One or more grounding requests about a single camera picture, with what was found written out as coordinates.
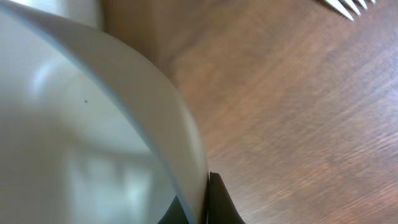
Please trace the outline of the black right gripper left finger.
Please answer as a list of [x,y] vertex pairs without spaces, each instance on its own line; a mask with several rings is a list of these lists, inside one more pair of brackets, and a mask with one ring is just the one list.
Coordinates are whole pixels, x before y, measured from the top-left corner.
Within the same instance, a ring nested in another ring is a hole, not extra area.
[[177,196],[175,196],[170,207],[158,224],[188,224],[186,214]]

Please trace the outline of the cream bowl front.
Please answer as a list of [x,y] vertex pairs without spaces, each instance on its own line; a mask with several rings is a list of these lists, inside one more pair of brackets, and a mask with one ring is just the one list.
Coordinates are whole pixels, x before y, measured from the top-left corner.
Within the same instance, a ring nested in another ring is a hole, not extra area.
[[195,120],[92,1],[1,2],[1,222],[206,223]]

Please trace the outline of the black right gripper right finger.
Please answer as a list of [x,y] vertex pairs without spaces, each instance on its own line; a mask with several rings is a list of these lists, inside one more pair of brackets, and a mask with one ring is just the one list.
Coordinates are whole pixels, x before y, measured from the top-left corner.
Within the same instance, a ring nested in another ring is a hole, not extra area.
[[210,172],[207,194],[209,224],[245,224],[218,173]]

